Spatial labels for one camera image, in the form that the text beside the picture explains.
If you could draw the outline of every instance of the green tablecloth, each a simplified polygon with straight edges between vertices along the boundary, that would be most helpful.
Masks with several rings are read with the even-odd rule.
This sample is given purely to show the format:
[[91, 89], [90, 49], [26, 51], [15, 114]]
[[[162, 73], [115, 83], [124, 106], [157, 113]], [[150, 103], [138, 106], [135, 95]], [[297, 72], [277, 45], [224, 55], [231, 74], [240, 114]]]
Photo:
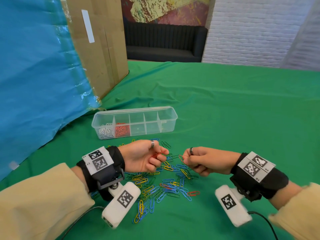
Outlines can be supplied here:
[[[159, 137], [170, 152], [205, 146], [237, 152], [254, 151], [274, 162], [300, 185], [320, 183], [320, 73], [254, 66], [129, 62], [130, 73], [103, 100], [110, 109], [174, 107], [178, 114], [172, 133], [99, 140], [91, 127], [93, 115], [82, 116], [58, 132], [0, 183], [0, 190], [66, 162], [74, 166], [81, 156], [101, 146]], [[165, 171], [156, 183], [175, 177]], [[94, 210], [70, 231], [68, 239], [273, 239], [268, 224], [253, 221], [235, 228], [225, 214], [215, 189], [232, 183], [226, 175], [211, 174], [186, 188], [199, 190], [192, 202], [166, 196], [138, 224], [132, 224], [137, 203], [116, 230]], [[245, 207], [265, 216], [276, 210], [266, 200]], [[96, 205], [105, 206], [99, 197]], [[277, 229], [279, 239], [291, 239]]]

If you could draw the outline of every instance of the cardboard box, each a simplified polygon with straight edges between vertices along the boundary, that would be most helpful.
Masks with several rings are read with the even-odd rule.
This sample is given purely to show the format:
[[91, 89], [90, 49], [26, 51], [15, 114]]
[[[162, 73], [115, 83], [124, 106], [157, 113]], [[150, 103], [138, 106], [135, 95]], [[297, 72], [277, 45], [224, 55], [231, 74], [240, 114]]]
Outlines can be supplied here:
[[129, 72], [121, 0], [61, 3], [86, 76], [95, 95], [103, 98]]

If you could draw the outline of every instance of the clear plastic organizer box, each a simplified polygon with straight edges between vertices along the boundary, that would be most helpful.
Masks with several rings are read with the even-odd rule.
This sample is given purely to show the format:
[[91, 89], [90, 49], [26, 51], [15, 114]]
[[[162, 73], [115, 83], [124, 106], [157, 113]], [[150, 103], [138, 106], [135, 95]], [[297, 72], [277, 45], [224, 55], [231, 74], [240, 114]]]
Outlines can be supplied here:
[[100, 140], [171, 132], [178, 116], [171, 106], [100, 111], [92, 127]]

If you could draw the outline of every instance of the person's left hand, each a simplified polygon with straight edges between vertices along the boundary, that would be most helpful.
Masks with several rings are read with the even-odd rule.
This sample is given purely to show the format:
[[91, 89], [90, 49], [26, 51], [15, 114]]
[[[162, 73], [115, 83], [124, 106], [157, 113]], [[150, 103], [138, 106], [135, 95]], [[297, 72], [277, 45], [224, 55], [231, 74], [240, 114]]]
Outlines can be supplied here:
[[168, 149], [160, 146], [157, 140], [154, 141], [154, 148], [151, 148], [151, 145], [150, 140], [138, 140], [118, 147], [125, 162], [126, 172], [154, 172], [162, 162], [166, 161], [166, 156], [162, 154], [157, 158], [152, 156], [156, 153], [168, 155]]

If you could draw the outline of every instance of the black cable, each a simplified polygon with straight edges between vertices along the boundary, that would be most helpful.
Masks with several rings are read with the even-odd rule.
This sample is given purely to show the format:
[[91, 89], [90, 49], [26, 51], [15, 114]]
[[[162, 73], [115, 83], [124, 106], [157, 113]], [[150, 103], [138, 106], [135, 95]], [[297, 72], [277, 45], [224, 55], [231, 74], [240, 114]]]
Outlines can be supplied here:
[[73, 226], [74, 226], [85, 214], [87, 214], [88, 212], [90, 212], [90, 211], [92, 211], [93, 209], [96, 209], [96, 208], [101, 208], [101, 209], [104, 210], [104, 207], [102, 207], [102, 206], [95, 206], [95, 207], [90, 208], [89, 210], [87, 210], [85, 213], [83, 213], [81, 216], [79, 216], [79, 218], [78, 218], [77, 220], [75, 220], [74, 223], [72, 223], [72, 225], [70, 226], [70, 228], [69, 228], [69, 229], [66, 231], [66, 233], [62, 236], [61, 240], [63, 240], [63, 239], [66, 237], [66, 235], [68, 234], [68, 232], [70, 232], [71, 228], [73, 228]]
[[273, 229], [273, 226], [271, 225], [270, 221], [268, 221], [267, 218], [265, 218], [262, 214], [258, 213], [258, 212], [255, 212], [255, 211], [248, 211], [248, 214], [251, 215], [251, 214], [257, 214], [259, 216], [261, 216], [264, 220], [266, 220], [266, 222], [269, 224], [269, 226], [271, 227], [271, 230], [274, 234], [274, 237], [275, 237], [275, 240], [279, 240], [278, 237], [277, 237], [277, 234], [275, 232], [275, 230]]

